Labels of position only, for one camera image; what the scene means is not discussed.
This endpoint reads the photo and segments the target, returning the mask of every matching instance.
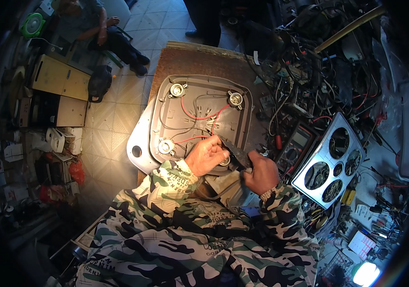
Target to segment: tiled floor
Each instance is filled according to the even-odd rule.
[[[128,66],[120,69],[109,62],[116,78],[103,101],[87,110],[81,157],[85,183],[78,199],[87,224],[108,208],[121,189],[136,187],[137,168],[128,159],[127,141],[147,105],[161,49],[169,40],[201,43],[185,37],[194,28],[182,0],[139,0],[131,8],[125,31],[150,64],[147,76],[138,77]],[[225,26],[219,47],[239,49],[234,32]]]

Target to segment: green chair leg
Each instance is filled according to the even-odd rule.
[[[109,58],[110,60],[112,60],[117,66],[119,66],[119,68],[123,68],[123,65],[120,63],[120,61],[109,51],[103,51],[103,54]]]
[[[133,40],[133,37],[131,37],[125,30],[121,29],[120,27],[117,26],[118,31],[122,32],[125,34],[128,38],[130,38],[130,41]]]

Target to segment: lamp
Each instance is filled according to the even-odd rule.
[[[360,267],[359,265],[356,265],[353,269],[356,269],[357,267],[359,269],[357,269],[357,272],[353,277],[353,282],[362,287],[370,286],[380,274],[380,270],[376,265],[370,262],[364,262]]]

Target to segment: black bag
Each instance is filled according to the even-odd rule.
[[[107,65],[97,66],[88,82],[88,101],[100,103],[111,84],[112,68]]]

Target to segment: trousers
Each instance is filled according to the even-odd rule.
[[[136,50],[128,38],[117,30],[116,26],[107,27],[107,40],[101,46],[98,45],[98,36],[96,36],[89,44],[89,50],[104,51],[108,50],[117,55],[120,60],[125,64],[137,64],[137,56],[141,55],[141,52]]]
[[[204,44],[217,47],[220,42],[220,0],[184,0],[190,19],[204,39]]]

